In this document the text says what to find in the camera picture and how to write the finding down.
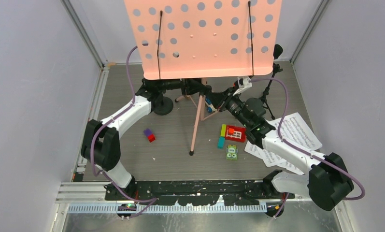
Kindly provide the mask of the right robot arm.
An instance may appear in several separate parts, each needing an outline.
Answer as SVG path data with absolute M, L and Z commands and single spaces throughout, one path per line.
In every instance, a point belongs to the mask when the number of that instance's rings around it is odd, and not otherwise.
M 263 192 L 276 198 L 282 192 L 308 197 L 321 209 L 330 211 L 345 200 L 355 186 L 342 158 L 336 153 L 324 155 L 286 140 L 280 130 L 265 118 L 263 102 L 259 98 L 242 101 L 234 95 L 234 88 L 206 95 L 220 111 L 229 111 L 246 131 L 246 139 L 253 145 L 274 153 L 302 171 L 302 175 L 276 171 L 267 176 Z

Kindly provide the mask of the pink music stand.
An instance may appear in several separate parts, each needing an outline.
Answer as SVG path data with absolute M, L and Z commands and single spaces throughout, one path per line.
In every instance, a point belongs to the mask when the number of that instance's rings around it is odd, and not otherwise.
M 272 72 L 280 0 L 127 0 L 148 80 Z

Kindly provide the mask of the sheet music page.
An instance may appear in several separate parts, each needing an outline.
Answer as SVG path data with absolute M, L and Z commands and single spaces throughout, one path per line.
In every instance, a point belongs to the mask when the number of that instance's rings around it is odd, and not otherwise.
M 302 172 L 299 168 L 295 167 L 284 158 L 265 149 L 261 149 L 260 147 L 253 145 L 250 142 L 246 143 L 244 151 L 263 160 L 266 167 L 281 167 L 295 174 L 304 174 L 304 172 Z
M 297 143 L 313 151 L 322 147 L 322 143 L 299 113 L 285 116 L 280 132 L 284 138 L 293 144 Z

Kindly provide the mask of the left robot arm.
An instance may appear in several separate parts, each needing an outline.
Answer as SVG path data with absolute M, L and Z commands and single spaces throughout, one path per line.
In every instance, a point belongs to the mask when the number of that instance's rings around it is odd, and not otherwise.
M 133 99 L 111 116 L 87 122 L 81 147 L 81 156 L 96 165 L 118 186 L 117 194 L 124 200 L 135 196 L 135 178 L 120 161 L 121 136 L 138 120 L 151 112 L 169 114 L 173 102 L 165 97 L 167 90 L 181 89 L 188 94 L 208 93 L 212 90 L 199 78 L 172 80 L 142 80 Z

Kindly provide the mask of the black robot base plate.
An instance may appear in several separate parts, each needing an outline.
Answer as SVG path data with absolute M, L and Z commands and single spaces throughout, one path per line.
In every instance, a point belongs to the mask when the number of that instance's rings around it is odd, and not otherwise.
M 155 205 L 181 206 L 255 205 L 258 200 L 283 200 L 285 195 L 261 180 L 137 181 L 124 191 L 141 205 L 155 198 Z

